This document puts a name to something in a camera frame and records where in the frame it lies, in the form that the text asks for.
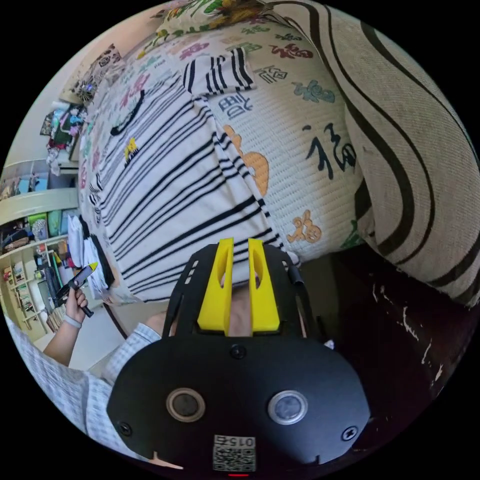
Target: screw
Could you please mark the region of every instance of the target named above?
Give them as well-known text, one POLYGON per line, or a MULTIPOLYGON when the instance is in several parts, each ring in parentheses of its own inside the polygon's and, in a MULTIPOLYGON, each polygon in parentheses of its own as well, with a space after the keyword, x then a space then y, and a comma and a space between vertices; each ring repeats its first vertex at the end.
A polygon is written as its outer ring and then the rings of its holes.
POLYGON ((359 432, 359 429, 356 426, 349 426, 341 434, 341 439, 344 442, 349 442, 350 440, 352 440, 357 436, 358 432, 359 432))
POLYGON ((129 437, 132 434, 132 427, 128 423, 121 421, 118 427, 120 429, 120 433, 125 437, 129 437))
POLYGON ((235 360, 241 360, 245 357, 245 355, 247 355, 247 349, 242 345, 233 345, 230 349, 230 355, 235 360))

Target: person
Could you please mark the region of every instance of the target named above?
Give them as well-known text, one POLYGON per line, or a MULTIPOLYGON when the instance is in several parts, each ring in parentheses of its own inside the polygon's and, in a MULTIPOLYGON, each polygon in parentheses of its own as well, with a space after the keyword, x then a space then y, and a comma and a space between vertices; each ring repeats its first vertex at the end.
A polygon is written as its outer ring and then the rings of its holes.
MULTIPOLYGON (((89 371, 69 368, 72 352, 85 320, 82 307, 87 305, 88 301, 82 290, 71 288, 63 323, 43 352, 6 317, 15 346, 28 370, 50 401, 91 439, 131 458, 162 467, 181 469, 181 466, 159 459, 156 452, 153 458, 144 458, 128 449, 107 415, 107 404, 120 370, 135 353, 161 340, 166 314, 158 313, 145 323, 139 323, 115 350, 101 377, 97 377, 89 371)), ((170 335, 175 334, 175 328, 174 323, 170 335)), ((242 286, 232 292, 229 336, 249 336, 250 332, 250 292, 248 286, 242 286)))

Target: cushion with chinese characters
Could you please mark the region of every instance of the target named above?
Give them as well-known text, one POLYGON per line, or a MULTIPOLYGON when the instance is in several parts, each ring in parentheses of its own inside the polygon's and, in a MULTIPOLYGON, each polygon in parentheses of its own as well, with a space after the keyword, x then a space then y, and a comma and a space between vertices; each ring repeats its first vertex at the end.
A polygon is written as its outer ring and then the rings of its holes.
POLYGON ((145 45, 137 58, 182 35, 233 25, 258 15, 266 8, 257 0, 193 0, 177 8, 162 10, 155 16, 161 21, 156 37, 145 45))
POLYGON ((71 89, 81 103, 87 105, 93 100, 97 88, 107 71, 121 59, 122 56, 113 43, 95 59, 87 72, 82 78, 78 79, 71 89))

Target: white wall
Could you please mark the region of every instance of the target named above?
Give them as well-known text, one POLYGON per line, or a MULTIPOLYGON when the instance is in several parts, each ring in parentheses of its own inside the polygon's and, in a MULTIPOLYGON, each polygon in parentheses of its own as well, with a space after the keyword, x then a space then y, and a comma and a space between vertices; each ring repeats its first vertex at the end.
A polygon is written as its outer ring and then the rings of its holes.
POLYGON ((110 44, 115 44, 120 54, 125 55, 143 39, 153 34, 159 26, 159 21, 150 17, 161 8, 163 6, 154 6, 117 23, 83 47, 59 70, 23 119, 6 157, 6 166, 47 156, 48 139, 40 135, 40 128, 51 110, 52 103, 59 99, 64 88, 66 90, 69 88, 73 77, 79 71, 84 73, 110 44))

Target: orange character print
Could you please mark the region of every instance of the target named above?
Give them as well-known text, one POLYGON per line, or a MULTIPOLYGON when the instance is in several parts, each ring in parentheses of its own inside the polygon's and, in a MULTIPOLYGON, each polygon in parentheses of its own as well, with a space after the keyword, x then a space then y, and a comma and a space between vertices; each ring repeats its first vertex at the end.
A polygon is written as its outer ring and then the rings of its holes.
POLYGON ((303 216, 299 216, 293 219, 293 225, 295 226, 295 233, 293 235, 287 235, 286 239, 292 244, 293 242, 306 240, 309 244, 314 244, 322 237, 322 231, 319 227, 314 225, 310 219, 310 210, 305 210, 303 216))
POLYGON ((248 169, 253 169, 253 178, 255 179, 256 186, 260 191, 262 197, 264 197, 269 188, 269 162, 262 154, 256 151, 243 153, 241 149, 242 137, 235 133, 234 129, 230 125, 225 125, 223 129, 230 137, 233 145, 235 145, 235 148, 240 155, 240 158, 243 160, 245 166, 248 169))

